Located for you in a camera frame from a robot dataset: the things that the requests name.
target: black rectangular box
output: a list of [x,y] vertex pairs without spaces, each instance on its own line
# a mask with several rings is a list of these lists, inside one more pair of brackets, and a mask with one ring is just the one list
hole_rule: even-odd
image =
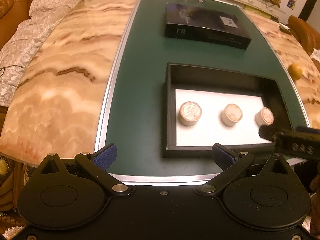
[[[276,80],[219,68],[168,63],[166,74],[167,127],[164,157],[211,157],[212,145],[177,146],[176,89],[260,96],[263,105],[273,112],[273,126],[293,131]],[[260,154],[273,151],[272,142],[224,146],[235,153],[250,152],[251,154]]]
[[247,31],[234,15],[172,3],[165,7],[164,35],[240,49],[246,49],[251,41]]

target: cable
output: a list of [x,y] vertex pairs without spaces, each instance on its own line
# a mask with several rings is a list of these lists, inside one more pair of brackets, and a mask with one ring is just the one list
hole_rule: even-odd
[[23,68],[22,66],[19,66],[19,65],[10,65],[10,66],[2,67],[2,68],[0,68],[0,70],[1,70],[1,69],[3,69],[3,73],[1,74],[0,78],[2,78],[2,76],[4,75],[4,71],[5,71],[5,69],[6,69],[6,68],[14,67],[14,66],[16,66],[16,67],[20,67],[20,68]]

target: leather sofa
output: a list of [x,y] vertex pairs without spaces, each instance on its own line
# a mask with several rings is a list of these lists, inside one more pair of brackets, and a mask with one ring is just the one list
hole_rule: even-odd
[[[288,26],[292,35],[297,39],[308,55],[312,54],[313,49],[320,49],[320,33],[304,20],[291,15],[288,19]],[[320,71],[320,62],[313,58],[312,61]]]
[[16,32],[18,25],[29,19],[33,0],[0,0],[0,50]]

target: round lid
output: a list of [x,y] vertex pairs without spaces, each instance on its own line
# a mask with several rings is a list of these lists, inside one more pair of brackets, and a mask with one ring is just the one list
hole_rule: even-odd
[[239,122],[242,118],[242,110],[235,104],[229,104],[225,107],[225,114],[233,122]]
[[273,121],[274,121],[273,114],[269,108],[266,108],[266,107],[262,108],[261,116],[267,124],[273,124]]
[[202,110],[201,107],[195,102],[185,102],[180,107],[180,115],[187,121],[195,122],[200,119]]

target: blue gripper pad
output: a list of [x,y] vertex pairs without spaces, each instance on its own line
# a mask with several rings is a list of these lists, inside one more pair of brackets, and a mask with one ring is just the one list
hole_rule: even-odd
[[106,145],[91,155],[92,162],[106,171],[117,158],[117,147],[113,143]]
[[239,160],[239,155],[225,148],[219,143],[215,143],[211,150],[212,159],[224,171]]

